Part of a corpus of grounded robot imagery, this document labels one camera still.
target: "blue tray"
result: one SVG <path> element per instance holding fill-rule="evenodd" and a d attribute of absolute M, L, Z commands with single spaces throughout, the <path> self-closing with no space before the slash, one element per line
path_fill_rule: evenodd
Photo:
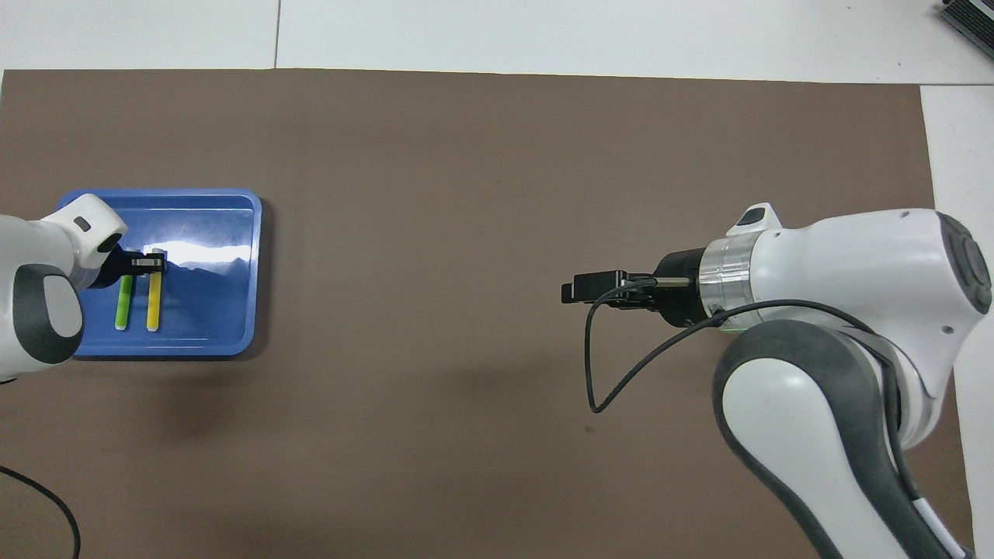
<path fill-rule="evenodd" d="M 114 328 L 118 284 L 80 293 L 85 328 L 77 356 L 225 357 L 255 334 L 262 204 L 242 189 L 76 190 L 92 193 L 128 226 L 125 249 L 166 252 L 158 331 L 145 327 L 148 276 L 134 282 L 128 326 Z"/>

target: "yellow stick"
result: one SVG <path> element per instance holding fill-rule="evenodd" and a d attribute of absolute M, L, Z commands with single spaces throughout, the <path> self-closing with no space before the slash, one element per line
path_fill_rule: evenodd
<path fill-rule="evenodd" d="M 159 309 L 162 306 L 162 274 L 155 273 L 148 278 L 148 318 L 145 325 L 149 332 L 159 330 Z"/>

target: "brown paper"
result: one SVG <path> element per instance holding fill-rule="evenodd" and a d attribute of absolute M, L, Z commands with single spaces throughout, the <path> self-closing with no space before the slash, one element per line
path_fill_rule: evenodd
<path fill-rule="evenodd" d="M 265 203 L 230 362 L 73 361 L 0 387 L 0 464 L 83 557 L 816 557 L 729 451 L 704 332 L 604 414 L 573 274 L 651 271 L 749 204 L 787 227 L 932 204 L 918 91 L 348 71 L 8 71 L 0 213 L 77 188 Z M 675 333 L 598 318 L 603 395 Z M 911 453 L 971 539 L 956 410 Z M 0 555 L 68 556 L 0 480 Z"/>

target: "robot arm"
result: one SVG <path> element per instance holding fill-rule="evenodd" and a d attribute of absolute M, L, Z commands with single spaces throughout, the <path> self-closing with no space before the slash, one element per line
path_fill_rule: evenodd
<path fill-rule="evenodd" d="M 902 450 L 934 427 L 990 290 L 969 232 L 932 210 L 790 230 L 758 204 L 725 237 L 668 255 L 651 275 L 576 276 L 563 302 L 658 311 L 693 325 L 684 334 L 711 323 L 742 331 L 716 371 L 719 426 L 819 554 L 958 559 L 968 552 L 917 493 Z"/>
<path fill-rule="evenodd" d="M 0 382 L 76 352 L 83 340 L 78 291 L 123 274 L 163 271 L 161 258 L 121 250 L 125 232 L 92 194 L 39 221 L 0 215 Z"/>

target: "black cord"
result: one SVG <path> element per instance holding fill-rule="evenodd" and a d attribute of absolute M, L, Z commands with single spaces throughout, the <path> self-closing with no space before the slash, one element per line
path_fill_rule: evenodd
<path fill-rule="evenodd" d="M 73 559 L 79 559 L 80 527 L 76 524 L 76 518 L 73 516 L 73 512 L 69 510 L 69 507 L 59 498 L 59 496 L 52 493 L 47 487 L 41 485 L 37 481 L 34 481 L 30 477 L 27 477 L 26 475 L 19 473 L 17 471 L 13 471 L 8 467 L 0 466 L 0 473 L 4 473 L 6 475 L 13 477 L 14 479 L 17 479 L 18 481 L 31 487 L 38 493 L 41 493 L 42 495 L 48 497 L 49 500 L 51 500 L 53 503 L 56 504 L 59 510 L 61 510 L 62 513 L 66 516 L 66 520 L 69 521 L 69 528 L 73 531 Z"/>
<path fill-rule="evenodd" d="M 905 453 L 901 451 L 901 390 L 898 386 L 897 367 L 887 355 L 884 355 L 858 338 L 853 336 L 848 337 L 860 344 L 867 353 L 880 361 L 881 377 L 884 381 L 884 422 L 887 426 L 887 439 L 891 445 L 891 456 L 894 458 L 894 466 L 898 471 L 898 479 L 905 489 L 905 493 L 908 494 L 908 497 L 912 501 L 918 500 L 921 498 L 921 492 L 918 491 L 918 486 L 914 483 L 914 478 L 911 477 L 911 469 L 908 467 L 908 461 L 905 460 Z M 891 340 L 886 341 L 904 353 L 894 342 Z"/>
<path fill-rule="evenodd" d="M 593 397 L 593 374 L 590 372 L 590 330 L 591 327 L 593 326 L 593 314 L 597 312 L 597 309 L 601 305 L 608 302 L 612 298 L 615 298 L 621 293 L 643 287 L 652 287 L 655 284 L 656 284 L 655 279 L 647 278 L 647 279 L 638 279 L 631 283 L 626 283 L 625 285 L 616 287 L 608 291 L 607 293 L 601 295 L 596 301 L 594 301 L 593 304 L 590 306 L 590 310 L 586 314 L 586 329 L 583 333 L 583 370 L 586 375 L 586 400 L 590 404 L 590 410 L 596 414 L 599 414 L 600 412 L 604 411 L 607 408 L 607 406 L 609 406 L 610 403 L 614 401 L 614 398 L 617 397 L 617 395 L 624 389 L 624 387 L 627 386 L 628 383 L 631 382 L 633 378 L 635 378 L 635 375 L 637 375 L 639 371 L 644 369 L 645 366 L 649 364 L 649 362 L 651 362 L 656 357 L 659 357 L 659 355 L 662 352 L 666 351 L 667 349 L 673 347 L 677 343 L 680 343 L 681 341 L 687 339 L 688 337 L 696 334 L 697 332 L 705 328 L 720 326 L 723 323 L 725 323 L 725 321 L 728 320 L 729 318 L 732 318 L 733 316 L 736 316 L 737 314 L 742 314 L 744 312 L 750 312 L 762 308 L 772 308 L 778 306 L 802 306 L 806 308 L 813 308 L 815 310 L 821 310 L 823 312 L 827 312 L 829 314 L 832 314 L 833 316 L 837 316 L 845 320 L 846 322 L 849 322 L 850 324 L 856 326 L 857 328 L 863 330 L 864 332 L 873 335 L 877 334 L 876 332 L 873 331 L 873 329 L 870 326 L 868 326 L 865 322 L 863 322 L 859 318 L 856 318 L 852 314 L 849 314 L 848 312 L 845 312 L 843 310 L 839 310 L 834 306 L 829 306 L 827 304 L 822 304 L 820 302 L 804 300 L 804 299 L 776 299 L 776 300 L 767 300 L 767 301 L 753 302 L 750 304 L 744 304 L 742 306 L 733 308 L 732 310 L 719 312 L 713 315 L 711 318 L 702 320 L 697 324 L 690 326 L 686 330 L 676 334 L 670 339 L 664 341 L 663 343 L 659 344 L 655 349 L 650 351 L 648 355 L 643 357 L 641 361 L 636 363 L 635 366 L 632 367 L 627 374 L 625 374 L 625 376 L 621 379 L 621 381 L 618 382 L 617 385 L 614 387 L 614 389 L 611 390 L 611 392 L 607 395 L 606 398 L 604 398 L 603 402 L 597 404 L 596 400 Z"/>

